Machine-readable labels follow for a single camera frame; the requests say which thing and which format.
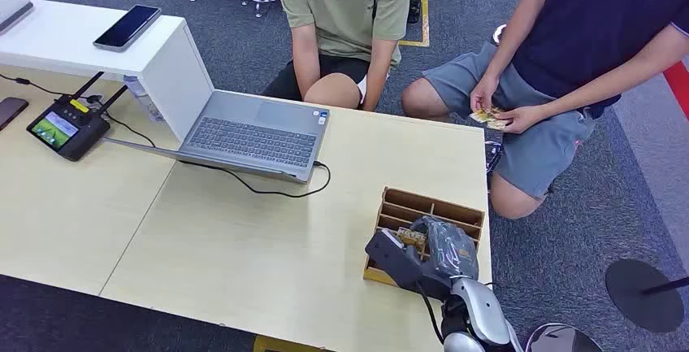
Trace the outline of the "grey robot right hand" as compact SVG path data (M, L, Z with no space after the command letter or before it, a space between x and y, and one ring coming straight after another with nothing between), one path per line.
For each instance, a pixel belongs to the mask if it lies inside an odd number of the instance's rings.
M457 278L479 278L476 244L457 225L424 215L411 224L411 230L427 237L429 259L421 262L425 272L448 281L449 286Z

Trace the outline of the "person's right hand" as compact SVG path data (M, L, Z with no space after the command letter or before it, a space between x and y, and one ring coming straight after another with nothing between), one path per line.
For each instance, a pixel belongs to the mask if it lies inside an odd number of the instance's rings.
M485 74L470 92L470 109L473 112L492 110L492 96L499 85L499 79L493 74Z

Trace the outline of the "person's left hand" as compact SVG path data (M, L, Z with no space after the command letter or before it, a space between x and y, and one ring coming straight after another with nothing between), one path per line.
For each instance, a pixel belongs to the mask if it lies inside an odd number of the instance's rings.
M546 117L545 114L545 105L537 105L521 106L510 111L499 112L494 117L507 122L502 129L504 133L520 134L542 121Z

